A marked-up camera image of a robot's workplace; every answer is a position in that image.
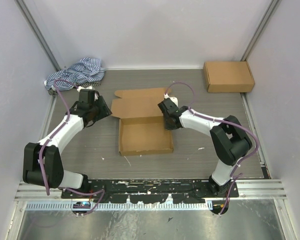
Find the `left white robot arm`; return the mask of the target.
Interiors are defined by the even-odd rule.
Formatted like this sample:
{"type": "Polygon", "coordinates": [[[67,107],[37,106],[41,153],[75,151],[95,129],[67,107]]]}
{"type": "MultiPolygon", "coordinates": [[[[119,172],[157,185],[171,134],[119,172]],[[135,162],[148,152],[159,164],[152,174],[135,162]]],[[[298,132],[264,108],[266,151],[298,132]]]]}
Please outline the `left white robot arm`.
{"type": "Polygon", "coordinates": [[[67,189],[78,198],[90,195],[88,176],[65,170],[61,154],[68,143],[85,128],[112,114],[103,96],[90,88],[79,89],[78,100],[67,109],[59,125],[38,142],[24,148],[22,178],[27,184],[50,189],[67,189]]]}

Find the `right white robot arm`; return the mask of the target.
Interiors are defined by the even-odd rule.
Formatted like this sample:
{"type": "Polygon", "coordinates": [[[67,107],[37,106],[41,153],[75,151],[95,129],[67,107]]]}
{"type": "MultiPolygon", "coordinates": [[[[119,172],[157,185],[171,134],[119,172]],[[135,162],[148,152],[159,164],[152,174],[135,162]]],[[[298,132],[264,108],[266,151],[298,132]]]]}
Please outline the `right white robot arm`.
{"type": "Polygon", "coordinates": [[[228,191],[235,166],[253,147],[249,131],[233,115],[212,117],[188,106],[178,107],[171,97],[161,101],[158,107],[166,130],[186,128],[211,137],[218,162],[208,179],[208,187],[213,196],[222,197],[228,191]]]}

